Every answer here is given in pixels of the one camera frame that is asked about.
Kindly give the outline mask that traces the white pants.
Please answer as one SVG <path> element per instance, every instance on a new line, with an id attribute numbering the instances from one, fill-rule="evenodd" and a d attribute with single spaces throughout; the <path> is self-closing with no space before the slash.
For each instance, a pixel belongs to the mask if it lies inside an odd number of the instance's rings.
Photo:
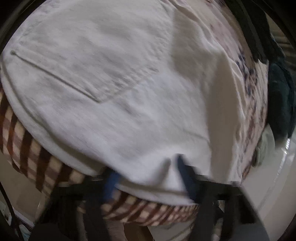
<path id="1" fill-rule="evenodd" d="M 107 166 L 118 189 L 189 203 L 182 154 L 219 183 L 241 180 L 244 81 L 217 35 L 214 1 L 46 1 L 1 54 L 1 82 L 27 131 L 86 175 Z"/>

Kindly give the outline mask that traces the white bed headboard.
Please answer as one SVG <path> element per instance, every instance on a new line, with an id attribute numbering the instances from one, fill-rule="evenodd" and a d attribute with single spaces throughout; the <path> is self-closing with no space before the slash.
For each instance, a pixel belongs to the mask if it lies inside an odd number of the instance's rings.
<path id="1" fill-rule="evenodd" d="M 278 240 L 295 216 L 295 135 L 278 146 L 243 182 L 270 240 Z"/>

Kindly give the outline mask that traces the red checked bed sheet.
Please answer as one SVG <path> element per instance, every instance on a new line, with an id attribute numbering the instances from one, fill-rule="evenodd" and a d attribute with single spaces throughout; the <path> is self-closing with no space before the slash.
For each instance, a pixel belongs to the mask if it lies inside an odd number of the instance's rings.
<path id="1" fill-rule="evenodd" d="M 67 166 L 44 149 L 24 128 L 1 91 L 1 153 L 13 168 L 32 181 L 36 189 L 49 196 L 61 183 L 78 184 L 85 175 Z M 165 205 L 146 201 L 118 189 L 102 206 L 105 219 L 141 226 L 170 225 L 193 219 L 197 205 Z"/>

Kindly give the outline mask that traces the floral fleece bed blanket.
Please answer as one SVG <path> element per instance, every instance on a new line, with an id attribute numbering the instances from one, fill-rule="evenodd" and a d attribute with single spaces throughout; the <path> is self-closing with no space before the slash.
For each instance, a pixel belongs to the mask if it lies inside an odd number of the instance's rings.
<path id="1" fill-rule="evenodd" d="M 225 1 L 171 3 L 191 20 L 202 21 L 239 69 L 244 121 L 237 174 L 244 180 L 251 168 L 255 148 L 265 127 L 268 67 L 260 61 L 254 61 L 246 40 L 248 34 L 244 32 L 238 15 Z"/>

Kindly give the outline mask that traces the dark teal plush blanket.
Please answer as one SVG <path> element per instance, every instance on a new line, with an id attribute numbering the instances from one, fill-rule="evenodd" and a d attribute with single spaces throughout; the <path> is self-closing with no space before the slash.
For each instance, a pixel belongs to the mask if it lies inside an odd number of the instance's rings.
<path id="1" fill-rule="evenodd" d="M 295 85 L 266 14 L 254 1 L 225 3 L 238 21 L 254 61 L 268 63 L 267 123 L 274 139 L 289 138 L 295 129 Z"/>

